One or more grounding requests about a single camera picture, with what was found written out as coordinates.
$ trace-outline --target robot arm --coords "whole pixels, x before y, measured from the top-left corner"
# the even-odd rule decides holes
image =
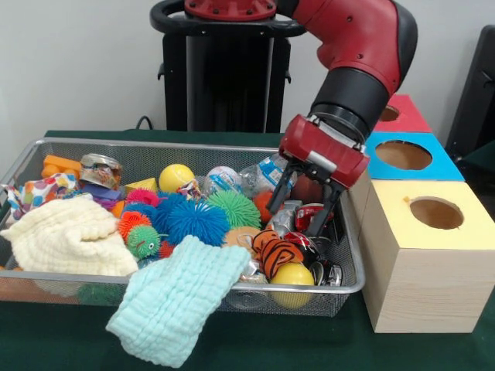
[[[293,172],[330,188],[325,209],[308,235],[320,235],[340,194],[367,166],[364,142],[415,54],[414,17],[392,0],[279,0],[278,12],[320,39],[320,62],[329,69],[309,117],[298,115],[280,144],[288,166],[268,208],[275,213]]]

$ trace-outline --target table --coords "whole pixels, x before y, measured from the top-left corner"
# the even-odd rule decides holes
[[[278,134],[49,131],[59,138],[275,146]],[[163,369],[104,327],[115,308],[0,303],[1,370]],[[335,318],[214,313],[181,370],[494,370],[495,294],[473,334],[374,334],[361,294]]]

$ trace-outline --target green spiky toy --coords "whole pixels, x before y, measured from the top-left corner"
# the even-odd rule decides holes
[[[160,235],[152,226],[135,226],[128,235],[127,248],[139,260],[155,255],[160,248]]]
[[[230,228],[261,225],[260,212],[246,196],[235,191],[219,191],[208,197],[207,203],[220,207],[226,214]]]

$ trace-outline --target circular hole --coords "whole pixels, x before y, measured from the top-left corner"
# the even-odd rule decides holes
[[[398,119],[399,114],[401,114],[401,112],[399,112],[397,108],[392,106],[386,106],[384,111],[381,113],[380,121],[386,121],[386,122],[395,121]]]
[[[436,197],[414,199],[409,206],[417,220],[439,230],[453,230],[461,226],[464,216],[459,207]]]
[[[403,170],[422,170],[432,163],[430,152],[408,141],[386,141],[376,152],[381,161]]]

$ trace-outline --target wire mesh basket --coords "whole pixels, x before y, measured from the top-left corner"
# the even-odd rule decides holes
[[[34,141],[18,157],[2,179],[2,184],[19,187],[40,178],[43,159],[57,155],[79,161],[87,153],[116,158],[124,167],[122,184],[150,177],[158,178],[169,164],[187,164],[199,176],[213,167],[229,166],[237,171],[276,152],[276,148],[230,147],[146,143],[133,141],[96,141],[44,138]],[[340,238],[328,246],[325,258],[342,267],[341,286],[298,286],[237,283],[222,301],[220,311],[239,311],[285,315],[321,315],[333,317],[349,294],[364,286],[364,268],[357,245],[355,215],[347,194],[340,202],[336,228]],[[0,222],[6,228],[9,212]],[[10,243],[0,237],[0,301],[31,301],[75,305],[119,305],[129,277],[80,274],[52,274],[16,271]]]

